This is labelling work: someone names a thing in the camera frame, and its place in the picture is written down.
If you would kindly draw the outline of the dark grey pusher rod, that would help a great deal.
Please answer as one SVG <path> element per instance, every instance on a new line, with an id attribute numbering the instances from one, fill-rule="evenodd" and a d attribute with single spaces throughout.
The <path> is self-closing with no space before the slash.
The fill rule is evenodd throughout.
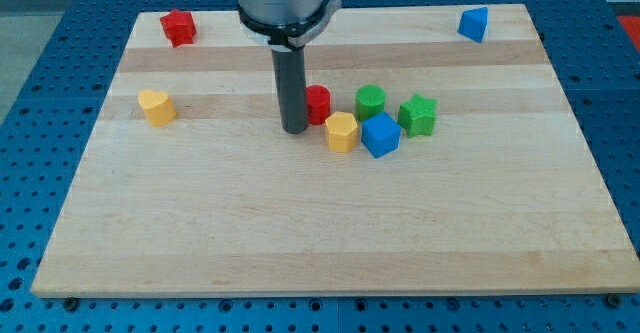
<path id="1" fill-rule="evenodd" d="M 272 51 L 281 125 L 289 134 L 300 134 L 309 124 L 304 58 L 303 48 Z"/>

